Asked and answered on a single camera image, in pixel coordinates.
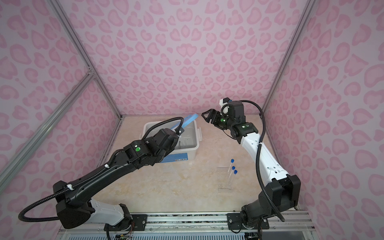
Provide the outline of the blue plastic bin lid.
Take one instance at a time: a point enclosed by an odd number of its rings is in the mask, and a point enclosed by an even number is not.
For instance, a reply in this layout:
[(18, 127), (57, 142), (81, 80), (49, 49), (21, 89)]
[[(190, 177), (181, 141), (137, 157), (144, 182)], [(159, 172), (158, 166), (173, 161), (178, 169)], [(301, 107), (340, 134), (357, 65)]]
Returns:
[(177, 121), (180, 121), (178, 124), (175, 124), (173, 125), (172, 127), (170, 127), (171, 130), (175, 131), (175, 132), (178, 132), (178, 133), (181, 133), (184, 131), (184, 129), (189, 125), (191, 124), (194, 120), (196, 120), (198, 118), (198, 115), (197, 114), (193, 114), (193, 115), (188, 115), (187, 117), (185, 118), (182, 118), (182, 117), (175, 117), (173, 118), (172, 122), (177, 122)]

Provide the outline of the white plastic storage bin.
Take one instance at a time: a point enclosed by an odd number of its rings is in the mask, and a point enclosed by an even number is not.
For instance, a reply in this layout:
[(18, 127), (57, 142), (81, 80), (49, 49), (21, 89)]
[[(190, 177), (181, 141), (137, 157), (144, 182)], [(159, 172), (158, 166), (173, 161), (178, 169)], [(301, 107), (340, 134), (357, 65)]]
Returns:
[[(175, 121), (172, 123), (164, 124), (160, 126), (148, 135), (148, 137), (153, 136), (162, 128), (173, 129), (178, 126), (180, 121)], [(160, 122), (148, 122), (144, 125), (143, 133), (140, 135), (140, 138), (147, 132), (147, 130)], [(197, 150), (200, 146), (200, 141), (202, 141), (202, 131), (201, 128), (198, 128), (196, 120), (189, 123), (186, 127), (182, 127), (184, 132), (179, 137), (178, 143), (175, 149), (166, 157), (164, 157), (161, 163), (171, 163), (179, 161), (192, 161), (195, 159)]]

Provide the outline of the clear test tube rack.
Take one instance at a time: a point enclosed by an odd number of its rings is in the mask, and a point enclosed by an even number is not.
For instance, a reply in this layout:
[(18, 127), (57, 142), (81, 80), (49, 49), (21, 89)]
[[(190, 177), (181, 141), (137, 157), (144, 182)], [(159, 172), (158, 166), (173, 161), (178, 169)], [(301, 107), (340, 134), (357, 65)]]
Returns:
[(227, 167), (218, 167), (216, 169), (218, 192), (219, 193), (229, 193), (232, 189), (228, 187), (228, 168)]

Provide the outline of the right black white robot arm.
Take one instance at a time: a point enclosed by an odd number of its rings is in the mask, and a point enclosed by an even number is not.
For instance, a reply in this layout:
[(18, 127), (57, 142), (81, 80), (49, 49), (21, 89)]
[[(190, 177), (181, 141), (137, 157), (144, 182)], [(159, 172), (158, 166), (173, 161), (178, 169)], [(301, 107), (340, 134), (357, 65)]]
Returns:
[[(259, 110), (263, 126), (261, 130), (247, 121), (245, 103)], [(262, 225), (271, 217), (277, 217), (284, 222), (283, 212), (298, 205), (301, 181), (298, 176), (290, 175), (264, 144), (266, 120), (262, 108), (249, 100), (233, 101), (229, 98), (222, 99), (220, 105), (219, 111), (210, 109), (202, 113), (202, 117), (218, 129), (230, 131), (230, 137), (247, 151), (255, 162), (261, 188), (258, 199), (242, 207), (241, 225), (237, 229), (262, 230)]]

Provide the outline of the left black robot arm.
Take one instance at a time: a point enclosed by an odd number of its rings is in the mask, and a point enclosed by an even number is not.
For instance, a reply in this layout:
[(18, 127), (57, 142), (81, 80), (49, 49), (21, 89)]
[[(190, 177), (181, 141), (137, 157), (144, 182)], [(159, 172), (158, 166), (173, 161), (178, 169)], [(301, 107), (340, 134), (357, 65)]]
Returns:
[(160, 129), (152, 137), (135, 140), (116, 150), (104, 166), (87, 175), (69, 183), (54, 184), (55, 193), (67, 190), (56, 198), (57, 216), (63, 227), (74, 229), (85, 223), (99, 223), (109, 231), (129, 229), (133, 219), (125, 204), (105, 204), (93, 196), (129, 173), (162, 162), (176, 148), (179, 136), (171, 129)]

